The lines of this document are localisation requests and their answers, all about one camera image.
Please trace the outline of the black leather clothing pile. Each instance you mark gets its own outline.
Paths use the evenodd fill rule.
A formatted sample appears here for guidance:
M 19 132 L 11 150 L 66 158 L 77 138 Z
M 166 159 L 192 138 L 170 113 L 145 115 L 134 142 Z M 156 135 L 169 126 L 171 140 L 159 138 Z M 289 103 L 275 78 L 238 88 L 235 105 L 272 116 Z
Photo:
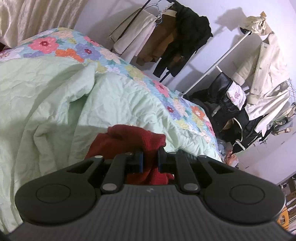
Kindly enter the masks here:
M 265 115 L 251 120 L 245 106 L 239 110 L 227 97 L 226 91 L 233 80 L 223 72 L 220 73 L 207 89 L 185 94 L 184 99 L 201 106 L 207 114 L 216 137 L 230 142 L 233 153 L 248 149 L 256 141 L 263 142 L 273 131 L 273 127 L 263 132 L 255 128 Z

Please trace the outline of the dark red knit garment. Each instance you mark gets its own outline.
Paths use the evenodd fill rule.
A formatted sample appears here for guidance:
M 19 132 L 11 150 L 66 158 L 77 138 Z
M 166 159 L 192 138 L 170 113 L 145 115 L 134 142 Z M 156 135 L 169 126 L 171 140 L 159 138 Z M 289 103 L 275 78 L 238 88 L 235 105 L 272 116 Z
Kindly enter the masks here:
M 99 133 L 91 144 L 86 159 L 101 155 L 113 159 L 116 155 L 141 150 L 144 153 L 144 172 L 129 174 L 126 183 L 133 185 L 167 185 L 174 180 L 170 173 L 160 173 L 156 156 L 166 146 L 166 136 L 137 126 L 115 125 L 107 133 Z

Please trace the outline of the black hanging jacket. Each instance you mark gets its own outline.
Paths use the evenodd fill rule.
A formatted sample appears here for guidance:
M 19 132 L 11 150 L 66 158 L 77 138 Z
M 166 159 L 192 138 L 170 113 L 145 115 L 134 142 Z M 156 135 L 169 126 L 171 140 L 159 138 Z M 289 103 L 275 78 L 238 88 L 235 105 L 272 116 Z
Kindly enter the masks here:
M 165 70 L 173 77 L 178 75 L 192 55 L 213 37 L 206 16 L 200 16 L 178 2 L 173 4 L 173 10 L 176 11 L 176 34 L 153 72 L 156 77 L 161 77 Z

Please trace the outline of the cream hanging coat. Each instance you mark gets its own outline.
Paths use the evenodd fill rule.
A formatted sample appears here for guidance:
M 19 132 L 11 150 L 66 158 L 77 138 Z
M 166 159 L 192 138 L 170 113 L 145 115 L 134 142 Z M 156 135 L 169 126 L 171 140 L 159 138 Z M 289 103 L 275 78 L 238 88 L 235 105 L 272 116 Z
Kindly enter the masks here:
M 249 87 L 245 111 L 250 120 L 266 114 L 276 116 L 290 98 L 279 41 L 267 24 L 265 13 L 247 17 L 242 29 L 266 37 L 233 75 L 237 84 Z

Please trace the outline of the beige satin curtain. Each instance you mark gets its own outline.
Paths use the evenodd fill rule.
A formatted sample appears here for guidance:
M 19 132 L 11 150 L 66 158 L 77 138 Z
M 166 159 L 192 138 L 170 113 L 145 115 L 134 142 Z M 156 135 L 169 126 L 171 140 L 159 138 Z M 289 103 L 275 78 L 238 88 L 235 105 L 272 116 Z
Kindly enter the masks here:
M 13 48 L 48 29 L 72 29 L 86 3 L 85 0 L 1 0 L 1 43 Z

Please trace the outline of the floral patterned bed sheet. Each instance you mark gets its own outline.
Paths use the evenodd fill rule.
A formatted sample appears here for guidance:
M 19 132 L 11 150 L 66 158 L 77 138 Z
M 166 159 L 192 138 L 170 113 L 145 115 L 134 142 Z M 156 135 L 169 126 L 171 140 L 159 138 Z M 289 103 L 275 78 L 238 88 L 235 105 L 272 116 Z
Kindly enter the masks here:
M 88 36 L 68 28 L 54 28 L 23 40 L 13 49 L 1 51 L 2 62 L 41 56 L 71 58 L 84 65 L 95 61 L 98 73 L 110 72 L 131 78 L 162 102 L 179 128 L 201 137 L 201 154 L 221 160 L 215 133 L 201 106 L 178 96 Z

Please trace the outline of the white pink floral pouch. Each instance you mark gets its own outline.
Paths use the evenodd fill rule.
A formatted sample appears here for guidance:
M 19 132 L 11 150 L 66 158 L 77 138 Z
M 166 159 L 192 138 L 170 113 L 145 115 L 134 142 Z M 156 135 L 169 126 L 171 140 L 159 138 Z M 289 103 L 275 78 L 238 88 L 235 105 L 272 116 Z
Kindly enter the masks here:
M 235 82 L 231 83 L 226 91 L 226 95 L 239 110 L 245 106 L 246 94 L 241 86 L 237 85 Z

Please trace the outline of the brown hanging coat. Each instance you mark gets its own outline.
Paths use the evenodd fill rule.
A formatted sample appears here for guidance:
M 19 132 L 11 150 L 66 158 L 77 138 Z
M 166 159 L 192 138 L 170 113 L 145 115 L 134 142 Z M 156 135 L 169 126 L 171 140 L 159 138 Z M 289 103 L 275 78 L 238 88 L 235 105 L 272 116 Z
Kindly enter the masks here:
M 136 63 L 144 66 L 145 63 L 158 62 L 168 45 L 177 37 L 177 12 L 168 9 L 162 15 L 162 22 L 158 24 L 137 56 Z

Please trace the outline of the white clothes rack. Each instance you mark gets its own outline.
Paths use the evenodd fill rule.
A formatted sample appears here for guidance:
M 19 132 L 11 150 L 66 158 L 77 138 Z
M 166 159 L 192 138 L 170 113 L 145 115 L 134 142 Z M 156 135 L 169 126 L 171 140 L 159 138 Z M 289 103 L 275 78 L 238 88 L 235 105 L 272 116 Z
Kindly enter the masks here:
M 195 81 L 194 84 L 192 84 L 187 90 L 184 92 L 180 92 L 179 96 L 183 96 L 190 92 L 203 78 L 205 78 L 209 73 L 211 73 L 214 69 L 217 69 L 219 72 L 222 72 L 222 70 L 219 67 L 219 64 L 241 43 L 244 39 L 246 39 L 251 34 L 250 31 L 247 31 L 243 37 L 238 40 L 238 42 L 233 45 L 224 55 L 222 55 L 199 79 Z

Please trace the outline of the pink white hanging garment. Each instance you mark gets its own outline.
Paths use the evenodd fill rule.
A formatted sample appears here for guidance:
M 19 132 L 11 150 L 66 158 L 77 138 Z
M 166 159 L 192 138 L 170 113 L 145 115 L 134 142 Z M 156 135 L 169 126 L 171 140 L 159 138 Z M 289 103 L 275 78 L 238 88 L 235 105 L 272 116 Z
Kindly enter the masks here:
M 111 34 L 113 50 L 126 62 L 137 56 L 156 26 L 156 16 L 148 11 L 136 10 Z

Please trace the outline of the pale green quilted blanket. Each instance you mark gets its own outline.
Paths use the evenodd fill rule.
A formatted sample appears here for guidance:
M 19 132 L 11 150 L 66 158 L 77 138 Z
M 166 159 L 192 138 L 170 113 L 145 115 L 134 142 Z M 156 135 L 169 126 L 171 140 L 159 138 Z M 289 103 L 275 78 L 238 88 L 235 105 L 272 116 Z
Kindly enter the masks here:
M 96 70 L 97 62 L 54 56 L 1 63 L 1 231 L 22 223 L 14 196 L 23 184 L 80 162 L 110 126 L 161 133 L 167 151 L 202 155 L 201 137 L 179 128 L 156 96 Z

